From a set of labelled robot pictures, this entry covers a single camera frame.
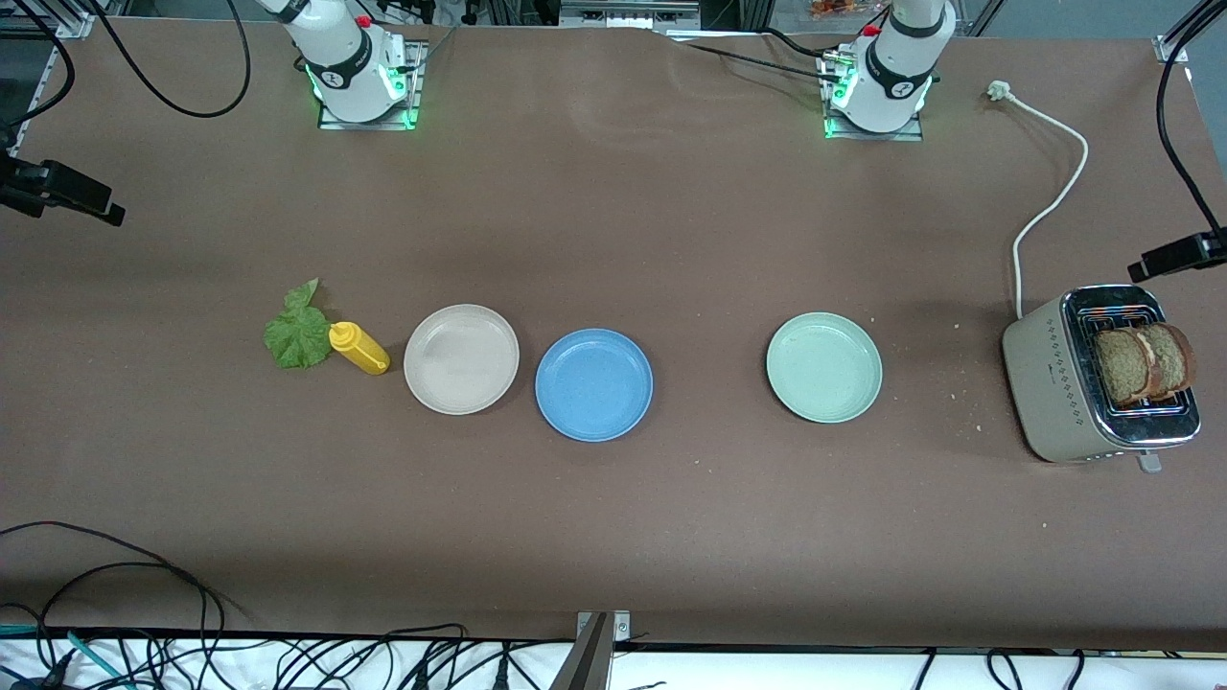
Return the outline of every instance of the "toaster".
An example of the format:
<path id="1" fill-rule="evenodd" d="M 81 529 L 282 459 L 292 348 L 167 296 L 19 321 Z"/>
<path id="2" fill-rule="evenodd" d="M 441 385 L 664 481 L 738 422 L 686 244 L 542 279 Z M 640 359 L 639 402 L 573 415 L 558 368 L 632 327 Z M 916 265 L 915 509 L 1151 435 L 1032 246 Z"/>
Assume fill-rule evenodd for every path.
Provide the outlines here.
<path id="1" fill-rule="evenodd" d="M 1010 324 L 1005 368 L 1027 444 L 1053 463 L 1137 455 L 1142 471 L 1162 469 L 1157 452 L 1201 430 L 1193 390 L 1173 399 L 1118 406 L 1107 394 L 1094 346 L 1101 330 L 1163 322 L 1155 296 L 1136 285 L 1066 292 Z"/>

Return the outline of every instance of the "white plate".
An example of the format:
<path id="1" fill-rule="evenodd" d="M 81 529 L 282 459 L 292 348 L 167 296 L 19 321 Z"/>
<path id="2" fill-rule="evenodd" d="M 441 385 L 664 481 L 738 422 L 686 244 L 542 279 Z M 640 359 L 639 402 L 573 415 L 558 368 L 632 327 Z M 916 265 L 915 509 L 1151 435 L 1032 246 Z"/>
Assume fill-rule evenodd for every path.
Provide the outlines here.
<path id="1" fill-rule="evenodd" d="M 405 346 L 405 382 L 423 405 L 471 415 L 507 393 L 520 366 L 515 331 L 498 312 L 477 304 L 444 307 L 426 317 Z"/>

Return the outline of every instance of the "plate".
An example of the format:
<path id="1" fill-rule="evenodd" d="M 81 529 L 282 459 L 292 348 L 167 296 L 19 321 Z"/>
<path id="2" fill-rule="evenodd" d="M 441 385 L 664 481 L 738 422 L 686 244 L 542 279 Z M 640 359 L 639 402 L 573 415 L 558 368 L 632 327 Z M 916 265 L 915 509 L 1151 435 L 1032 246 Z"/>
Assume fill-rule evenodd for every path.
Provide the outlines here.
<path id="1" fill-rule="evenodd" d="M 767 347 L 767 378 L 784 406 L 838 424 L 867 410 L 882 388 L 882 357 L 867 333 L 838 314 L 790 319 Z"/>
<path id="2" fill-rule="evenodd" d="M 588 328 L 555 343 L 537 367 L 537 408 L 563 436 L 599 443 L 634 428 L 652 403 L 652 366 L 615 330 Z"/>
<path id="3" fill-rule="evenodd" d="M 507 393 L 520 366 L 515 331 L 498 312 L 477 304 L 444 307 L 426 317 L 405 346 L 405 382 L 423 405 L 471 415 Z"/>

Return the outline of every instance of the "blue plate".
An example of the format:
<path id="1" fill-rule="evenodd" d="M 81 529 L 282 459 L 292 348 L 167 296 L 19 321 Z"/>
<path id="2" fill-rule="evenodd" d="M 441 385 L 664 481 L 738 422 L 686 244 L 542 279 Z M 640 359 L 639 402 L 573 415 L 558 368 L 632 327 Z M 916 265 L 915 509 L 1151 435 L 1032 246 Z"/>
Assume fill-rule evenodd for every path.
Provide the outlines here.
<path id="1" fill-rule="evenodd" d="M 541 357 L 537 408 L 550 426 L 599 443 L 639 424 L 652 403 L 652 366 L 629 338 L 604 328 L 564 335 Z"/>

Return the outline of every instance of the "white power cord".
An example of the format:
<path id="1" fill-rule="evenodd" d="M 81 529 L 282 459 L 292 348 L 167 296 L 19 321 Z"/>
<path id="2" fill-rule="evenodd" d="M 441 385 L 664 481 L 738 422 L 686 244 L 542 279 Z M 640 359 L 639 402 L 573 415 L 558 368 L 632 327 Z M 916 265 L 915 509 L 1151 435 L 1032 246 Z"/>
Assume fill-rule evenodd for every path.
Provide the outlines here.
<path id="1" fill-rule="evenodd" d="M 1074 131 L 1074 128 L 1069 126 L 1067 124 L 1055 118 L 1050 118 L 1044 113 L 1040 113 L 1039 110 L 1020 101 L 1017 96 L 1010 92 L 1010 85 L 1004 81 L 994 81 L 993 83 L 990 83 L 988 88 L 988 95 L 989 99 L 991 101 L 1009 101 L 1015 106 L 1022 108 L 1023 110 L 1027 110 L 1028 113 L 1036 115 L 1037 118 L 1047 122 L 1048 124 L 1061 128 L 1063 130 L 1071 134 L 1075 139 L 1077 139 L 1080 144 L 1082 144 L 1082 161 L 1080 161 L 1077 168 L 1074 169 L 1074 174 L 1070 177 L 1070 180 L 1065 183 L 1065 189 L 1061 189 L 1061 193 L 1056 195 L 1056 199 L 1053 200 L 1053 203 L 1049 204 L 1047 209 L 1039 211 L 1039 214 L 1036 215 L 1036 217 L 1031 219 L 1031 222 L 1023 226 L 1022 231 L 1018 232 L 1018 237 L 1014 238 L 1014 311 L 1021 319 L 1023 317 L 1022 260 L 1018 258 L 1018 246 L 1022 244 L 1022 238 L 1027 237 L 1027 233 L 1031 232 L 1031 228 L 1036 227 L 1036 223 L 1044 220 L 1044 217 L 1048 214 L 1053 212 L 1056 209 L 1056 206 L 1060 206 L 1061 201 L 1065 200 L 1065 195 L 1070 193 L 1070 189 L 1074 188 L 1074 183 L 1077 182 L 1077 178 L 1082 176 L 1082 168 L 1086 167 L 1086 160 L 1087 157 L 1091 156 L 1091 145 L 1087 144 L 1085 136 Z"/>

